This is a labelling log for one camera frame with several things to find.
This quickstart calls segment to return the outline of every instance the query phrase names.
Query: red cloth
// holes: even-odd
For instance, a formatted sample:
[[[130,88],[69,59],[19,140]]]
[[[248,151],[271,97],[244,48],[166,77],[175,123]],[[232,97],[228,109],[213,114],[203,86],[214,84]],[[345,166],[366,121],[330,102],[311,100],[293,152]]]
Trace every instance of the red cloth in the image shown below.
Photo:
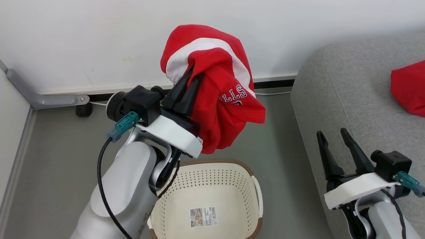
[[[407,111],[425,117],[425,61],[393,70],[391,94]]]
[[[193,64],[192,78],[204,73],[192,113],[201,125],[202,153],[230,146],[246,122],[264,123],[266,109],[255,98],[239,39],[208,26],[177,27],[165,46],[161,70],[176,84]]]

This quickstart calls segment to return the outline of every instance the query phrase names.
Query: sofa cushion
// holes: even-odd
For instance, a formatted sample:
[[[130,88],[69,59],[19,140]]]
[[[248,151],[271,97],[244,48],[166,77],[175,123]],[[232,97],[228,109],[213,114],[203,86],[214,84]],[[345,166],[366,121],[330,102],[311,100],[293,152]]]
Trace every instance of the sofa cushion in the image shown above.
[[[390,93],[391,71],[425,60],[425,34],[363,40],[323,47],[298,72],[292,105],[328,224],[335,238],[350,238],[341,210],[326,207],[326,180],[316,132],[346,174],[355,165],[340,128],[348,129],[366,155],[399,151],[412,159],[410,174],[425,183],[425,118],[408,113]],[[411,193],[397,200],[404,216],[425,238],[425,200]]]

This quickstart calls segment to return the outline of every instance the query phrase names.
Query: sticker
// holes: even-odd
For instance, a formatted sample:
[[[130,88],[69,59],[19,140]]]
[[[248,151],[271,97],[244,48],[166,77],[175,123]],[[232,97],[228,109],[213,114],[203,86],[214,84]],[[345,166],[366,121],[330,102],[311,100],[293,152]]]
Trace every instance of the sticker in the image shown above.
[[[217,225],[215,207],[195,208],[190,210],[190,227],[206,227]]]

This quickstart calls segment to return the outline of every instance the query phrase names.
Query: basket handle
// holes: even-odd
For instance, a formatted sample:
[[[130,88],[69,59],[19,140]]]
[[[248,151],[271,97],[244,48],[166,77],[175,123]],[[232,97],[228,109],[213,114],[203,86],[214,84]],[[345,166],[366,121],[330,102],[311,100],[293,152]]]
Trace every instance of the basket handle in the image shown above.
[[[261,194],[260,184],[258,183],[258,180],[255,178],[254,175],[252,175],[251,178],[254,181],[255,190],[257,191],[258,212],[260,214],[260,217],[263,217],[263,194]]]
[[[152,229],[152,215],[149,216],[149,219],[147,220],[147,227],[149,227],[149,229]]]

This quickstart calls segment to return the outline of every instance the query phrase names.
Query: laundry basket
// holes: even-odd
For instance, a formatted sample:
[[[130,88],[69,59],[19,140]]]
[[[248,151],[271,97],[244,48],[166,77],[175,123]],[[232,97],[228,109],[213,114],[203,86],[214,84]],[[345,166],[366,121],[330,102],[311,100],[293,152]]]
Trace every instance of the laundry basket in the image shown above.
[[[262,217],[251,169],[237,160],[209,159],[181,164],[147,224],[153,239],[253,239]]]

